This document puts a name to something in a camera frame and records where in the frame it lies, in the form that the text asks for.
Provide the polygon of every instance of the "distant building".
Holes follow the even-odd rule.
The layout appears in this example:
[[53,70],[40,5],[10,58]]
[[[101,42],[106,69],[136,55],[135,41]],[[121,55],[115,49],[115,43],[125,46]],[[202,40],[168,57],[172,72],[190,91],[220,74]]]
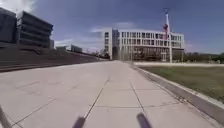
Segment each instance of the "distant building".
[[82,48],[80,48],[78,46],[71,45],[71,51],[72,52],[82,53]]
[[21,45],[50,47],[53,25],[25,11],[17,15],[17,43]]
[[50,40],[49,48],[54,49],[54,40]]
[[[102,32],[104,49],[110,59],[122,60],[169,60],[169,42],[165,32],[138,29],[105,29]],[[173,56],[184,51],[184,35],[171,33]]]
[[56,50],[58,50],[58,51],[66,51],[66,47],[67,46],[57,46]]
[[0,7],[0,42],[16,43],[16,14]]

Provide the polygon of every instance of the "grass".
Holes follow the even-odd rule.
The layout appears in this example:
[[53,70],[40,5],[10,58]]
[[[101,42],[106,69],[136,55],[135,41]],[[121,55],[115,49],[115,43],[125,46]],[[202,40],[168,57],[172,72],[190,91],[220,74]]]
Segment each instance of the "grass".
[[224,103],[222,67],[141,67]]

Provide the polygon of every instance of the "paved plaza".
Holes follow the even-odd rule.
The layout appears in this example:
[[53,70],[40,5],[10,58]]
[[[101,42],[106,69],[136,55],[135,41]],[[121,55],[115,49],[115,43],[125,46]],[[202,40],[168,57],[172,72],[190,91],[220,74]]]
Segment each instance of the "paved plaza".
[[0,104],[13,128],[217,126],[119,61],[0,73]]

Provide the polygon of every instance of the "sky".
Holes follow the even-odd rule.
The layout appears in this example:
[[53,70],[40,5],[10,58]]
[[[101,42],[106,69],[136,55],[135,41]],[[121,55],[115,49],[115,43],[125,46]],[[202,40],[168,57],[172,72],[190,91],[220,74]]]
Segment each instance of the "sky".
[[54,25],[56,45],[103,48],[102,28],[163,31],[170,8],[171,31],[185,36],[187,52],[224,52],[224,0],[0,0],[0,7],[26,10]]

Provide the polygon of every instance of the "curb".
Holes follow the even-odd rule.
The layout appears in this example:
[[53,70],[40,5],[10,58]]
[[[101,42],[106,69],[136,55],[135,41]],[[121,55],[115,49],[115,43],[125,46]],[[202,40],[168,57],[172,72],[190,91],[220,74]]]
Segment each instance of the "curb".
[[186,99],[200,111],[224,125],[224,104],[221,102],[136,66],[133,68],[137,69],[142,75],[160,84],[165,89],[171,91],[176,96]]

